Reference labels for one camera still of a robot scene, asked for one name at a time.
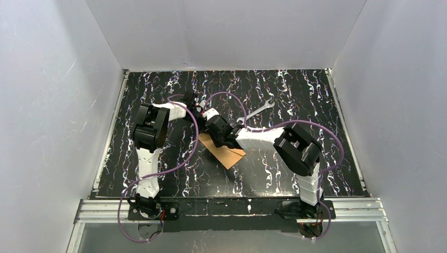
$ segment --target red wire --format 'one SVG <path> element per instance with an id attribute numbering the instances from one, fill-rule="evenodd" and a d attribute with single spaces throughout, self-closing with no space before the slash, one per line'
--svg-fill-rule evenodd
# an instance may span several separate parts
<path id="1" fill-rule="evenodd" d="M 163 210 L 163 213 L 161 214 L 160 222 L 163 221 L 163 218 L 164 218 L 164 210 Z"/>

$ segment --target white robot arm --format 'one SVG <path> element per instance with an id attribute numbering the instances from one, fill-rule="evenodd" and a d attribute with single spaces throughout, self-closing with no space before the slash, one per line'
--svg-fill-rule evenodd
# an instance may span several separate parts
<path id="1" fill-rule="evenodd" d="M 141 178 L 145 175 L 154 174 L 158 172 L 158 158 L 160 156 L 161 145 L 149 145 L 145 143 L 145 131 L 151 129 L 157 129 L 163 132 L 163 126 L 157 125 L 156 122 L 165 123 L 166 118 L 168 121 L 183 119 L 186 116 L 186 110 L 178 105 L 171 103 L 166 104 L 142 104 L 139 108 L 139 114 L 137 114 L 136 125 L 133 132 L 133 139 L 135 140 L 135 146 L 137 147 L 138 154 L 138 177 Z M 159 138 L 166 139 L 166 131 L 159 133 L 162 136 Z M 145 198 L 154 198 L 160 188 L 158 186 L 158 178 L 150 177 L 143 179 L 139 182 L 137 187 L 137 193 Z"/>

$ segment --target floor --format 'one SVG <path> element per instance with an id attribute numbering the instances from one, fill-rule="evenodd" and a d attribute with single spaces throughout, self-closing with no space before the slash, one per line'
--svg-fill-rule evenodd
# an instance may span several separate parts
<path id="1" fill-rule="evenodd" d="M 361 186 L 351 150 L 343 130 L 334 96 L 324 70 L 134 72 L 126 83 L 112 140 L 97 191 L 91 198 L 116 198 L 136 179 L 138 160 L 130 139 L 133 116 L 142 102 L 165 103 L 173 94 L 194 90 L 205 100 L 219 91 L 239 96 L 251 112 L 272 98 L 273 110 L 252 118 L 252 127 L 267 127 L 290 119 L 322 124 L 336 133 L 345 147 L 345 159 L 335 172 L 323 178 L 326 196 L 368 197 Z M 235 124 L 242 116 L 234 98 L 221 96 L 212 107 Z M 325 168 L 335 163 L 338 149 L 317 128 L 307 127 L 323 144 Z M 161 170 L 180 164 L 191 151 L 193 127 L 178 120 L 169 125 L 168 138 L 160 155 Z M 298 196 L 297 178 L 272 151 L 249 150 L 226 170 L 200 143 L 185 168 L 159 177 L 161 197 L 288 197 Z"/>

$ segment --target metal frame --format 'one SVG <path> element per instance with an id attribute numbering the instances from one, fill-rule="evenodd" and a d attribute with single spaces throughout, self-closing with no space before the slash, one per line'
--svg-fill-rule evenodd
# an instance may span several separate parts
<path id="1" fill-rule="evenodd" d="M 393 238 L 391 237 L 390 229 L 388 228 L 388 222 L 377 221 L 377 228 L 382 239 L 383 247 L 386 253 L 397 253 L 396 246 L 394 245 Z"/>
<path id="2" fill-rule="evenodd" d="M 358 165 L 357 157 L 355 156 L 354 149 L 352 148 L 351 139 L 349 138 L 348 130 L 346 128 L 345 117 L 343 116 L 342 108 L 340 107 L 340 101 L 338 100 L 338 94 L 335 89 L 334 79 L 332 79 L 332 76 L 331 76 L 331 70 L 332 69 L 325 69 L 326 76 L 329 81 L 329 87 L 330 87 L 330 89 L 332 91 L 332 95 L 334 96 L 334 99 L 335 99 L 335 107 L 337 107 L 338 114 L 340 115 L 340 121 L 342 122 L 343 130 L 345 131 L 345 135 L 346 135 L 346 140 L 348 141 L 349 149 L 350 149 L 352 157 L 354 159 L 354 164 L 355 164 L 355 168 L 358 173 L 358 178 L 360 178 L 360 180 L 363 181 L 363 174 L 360 171 L 360 166 Z"/>
<path id="3" fill-rule="evenodd" d="M 334 204 L 336 219 L 332 222 L 376 222 L 386 253 L 396 253 L 393 238 L 388 228 L 386 216 L 380 198 L 327 198 Z M 74 228 L 67 252 L 77 252 L 86 223 L 118 223 L 119 200 L 82 200 L 74 221 Z M 120 221 L 122 223 L 158 223 L 158 221 L 128 220 L 129 204 L 121 205 Z"/>
<path id="4" fill-rule="evenodd" d="M 85 223 L 75 223 L 71 233 L 67 253 L 78 252 L 81 245 L 82 234 L 84 233 Z"/>
<path id="5" fill-rule="evenodd" d="M 99 164 L 98 171 L 96 173 L 95 181 L 93 182 L 93 191 L 97 191 L 99 187 L 99 182 L 101 181 L 101 173 L 104 168 L 105 156 L 107 155 L 107 151 L 109 149 L 110 141 L 112 140 L 113 128 L 115 127 L 116 119 L 118 117 L 118 112 L 120 110 L 121 101 L 123 100 L 123 94 L 125 90 L 125 86 L 127 80 L 129 79 L 129 70 L 126 70 L 124 73 L 123 82 L 121 83 L 120 94 L 118 95 L 118 99 L 116 100 L 115 110 L 113 111 L 112 121 L 110 122 L 109 132 L 107 134 L 107 141 L 105 142 L 104 151 L 101 156 L 101 162 Z"/>

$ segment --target cable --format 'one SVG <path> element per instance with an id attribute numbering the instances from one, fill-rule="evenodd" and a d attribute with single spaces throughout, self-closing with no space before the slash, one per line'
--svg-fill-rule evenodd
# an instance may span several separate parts
<path id="1" fill-rule="evenodd" d="M 344 159 L 345 151 L 344 151 L 344 149 L 343 149 L 343 145 L 342 145 L 342 143 L 340 142 L 340 140 L 338 139 L 338 137 L 337 137 L 331 130 L 329 130 L 328 128 L 326 128 L 326 127 L 324 127 L 324 126 L 322 126 L 322 125 L 320 125 L 320 124 L 314 123 L 314 122 L 312 122 L 312 121 L 305 121 L 305 120 L 289 120 L 289 121 L 286 121 L 286 122 L 283 122 L 283 123 L 280 123 L 280 124 L 277 124 L 277 125 L 271 126 L 271 127 L 269 127 L 269 128 L 265 128 L 265 129 L 251 128 L 251 127 L 247 126 L 247 123 L 246 123 L 246 120 L 247 120 L 247 112 L 245 111 L 244 105 L 242 104 L 242 102 L 240 101 L 240 99 L 239 99 L 238 97 L 236 97 L 235 95 L 233 95 L 233 94 L 231 94 L 231 93 L 229 93 L 229 92 L 217 92 L 217 93 L 211 95 L 211 96 L 206 100 L 205 105 L 203 106 L 204 109 L 205 109 L 206 105 L 208 105 L 208 102 L 211 100 L 211 98 L 214 97 L 215 95 L 218 95 L 218 94 L 229 94 L 229 95 L 232 95 L 232 96 L 235 97 L 235 99 L 237 100 L 237 102 L 239 103 L 239 105 L 242 107 L 242 111 L 243 111 L 243 113 L 244 113 L 244 127 L 246 127 L 246 128 L 247 128 L 249 131 L 251 131 L 251 132 L 255 132 L 255 133 L 257 133 L 257 132 L 265 132 L 265 131 L 269 131 L 269 130 L 272 130 L 272 129 L 275 129 L 275 128 L 280 128 L 280 127 L 282 127 L 283 125 L 287 125 L 287 124 L 290 124 L 290 123 L 303 123 L 303 124 L 313 125 L 313 126 L 315 126 L 315 127 L 317 127 L 317 128 L 320 128 L 321 130 L 325 131 L 326 133 L 328 133 L 328 134 L 334 139 L 335 144 L 336 144 L 336 146 L 338 147 L 338 150 L 339 150 L 339 152 L 340 152 L 340 157 L 338 158 L 337 162 L 336 162 L 334 165 L 330 166 L 330 167 L 327 168 L 327 169 L 324 169 L 324 170 L 321 170 L 321 171 L 318 172 L 318 174 L 319 174 L 319 176 L 320 176 L 320 179 L 318 180 L 317 196 L 320 196 L 319 193 L 320 193 L 321 182 L 322 182 L 322 180 L 323 180 L 323 177 L 322 177 L 323 173 L 325 173 L 325 172 L 327 172 L 327 171 L 330 171 L 330 170 L 335 170 L 336 168 L 338 168 L 338 166 L 340 166 L 340 164 L 343 162 L 343 159 Z M 331 227 L 332 215 L 331 215 L 331 211 L 329 210 L 329 207 L 327 207 L 327 205 L 325 205 L 325 204 L 320 200 L 320 197 L 318 197 L 317 200 L 318 200 L 318 203 L 319 203 L 320 205 L 322 205 L 322 206 L 327 210 L 327 212 L 328 212 L 328 214 L 329 214 L 328 223 L 327 223 L 327 228 L 323 231 L 323 233 L 322 233 L 320 236 L 315 237 L 315 239 L 321 239 L 321 238 L 323 238 L 323 237 L 327 234 L 327 232 L 329 231 L 329 228 Z"/>
<path id="2" fill-rule="evenodd" d="M 170 173 L 170 172 L 174 172 L 174 171 L 180 169 L 181 167 L 183 167 L 183 166 L 184 166 L 184 165 L 185 165 L 185 164 L 192 158 L 192 155 L 194 155 L 194 153 L 195 153 L 196 150 L 197 150 L 197 144 L 199 143 L 199 141 L 198 141 L 198 140 L 199 140 L 199 125 L 197 124 L 196 118 L 194 118 L 194 115 L 192 114 L 192 112 L 189 111 L 189 110 L 188 110 L 186 107 L 184 107 L 182 104 L 175 103 L 175 102 L 172 102 L 172 101 L 170 101 L 169 103 L 180 106 L 181 108 L 185 109 L 186 112 L 191 116 L 191 118 L 192 118 L 192 120 L 193 120 L 193 122 L 194 122 L 194 126 L 195 126 L 195 128 L 196 128 L 196 139 L 195 139 L 195 142 L 194 142 L 194 147 L 192 148 L 192 151 L 191 151 L 190 155 L 188 156 L 188 158 L 186 158 L 186 159 L 183 161 L 183 163 L 181 163 L 181 164 L 178 165 L 177 167 L 175 167 L 175 168 L 173 168 L 173 169 L 170 169 L 170 170 L 167 170 L 167 171 L 162 171 L 162 172 L 158 172 L 158 173 L 153 173 L 153 174 L 149 174 L 149 175 L 146 175 L 146 176 L 142 176 L 142 177 L 136 179 L 134 182 L 130 183 L 130 185 L 129 185 L 129 186 L 123 191 L 123 193 L 121 194 L 120 203 L 118 204 L 118 215 L 117 215 L 117 217 L 118 217 L 118 226 L 120 227 L 120 230 L 121 230 L 121 232 L 124 234 L 124 236 L 126 236 L 129 240 L 134 241 L 134 242 L 149 242 L 149 241 L 151 241 L 151 240 L 156 239 L 156 237 L 157 237 L 158 235 L 155 236 L 155 237 L 153 237 L 153 238 L 146 239 L 146 240 L 137 240 L 137 239 L 134 239 L 134 238 L 132 238 L 131 236 L 129 236 L 129 235 L 124 231 L 123 225 L 121 224 L 120 211 L 121 211 L 121 204 L 123 203 L 123 199 L 125 198 L 126 193 L 127 193 L 130 189 L 132 189 L 132 187 L 133 187 L 134 185 L 138 184 L 138 183 L 139 183 L 141 180 L 143 180 L 143 179 L 146 179 L 146 178 L 149 178 L 149 177 L 153 177 L 153 176 L 158 176 L 158 175 L 164 175 L 164 174 L 167 174 L 167 173 Z"/>
<path id="3" fill-rule="evenodd" d="M 161 228 L 163 228 L 163 219 L 164 219 L 164 210 L 163 210 L 163 214 L 161 215 L 161 218 L 160 218 L 160 226 L 161 226 Z"/>
<path id="4" fill-rule="evenodd" d="M 172 102 L 171 98 L 176 97 L 176 96 L 184 96 L 183 94 L 176 94 L 176 95 L 172 95 L 168 97 L 168 101 Z"/>
<path id="5" fill-rule="evenodd" d="M 237 100 L 237 102 L 239 103 L 240 107 L 242 108 L 242 111 L 244 112 L 244 128 L 246 128 L 246 127 L 247 127 L 247 122 L 246 122 L 246 121 L 247 121 L 247 111 L 245 110 L 244 104 L 242 104 L 242 102 L 240 101 L 240 99 L 239 99 L 236 95 L 234 95 L 234 94 L 232 94 L 232 93 L 230 93 L 230 92 L 221 91 L 221 92 L 214 93 L 213 95 L 211 95 L 211 96 L 205 101 L 205 104 L 203 105 L 203 110 L 206 111 L 206 108 L 207 108 L 207 105 L 208 105 L 209 101 L 210 101 L 214 96 L 221 95 L 221 94 L 227 94 L 227 95 L 233 96 L 233 97 Z"/>

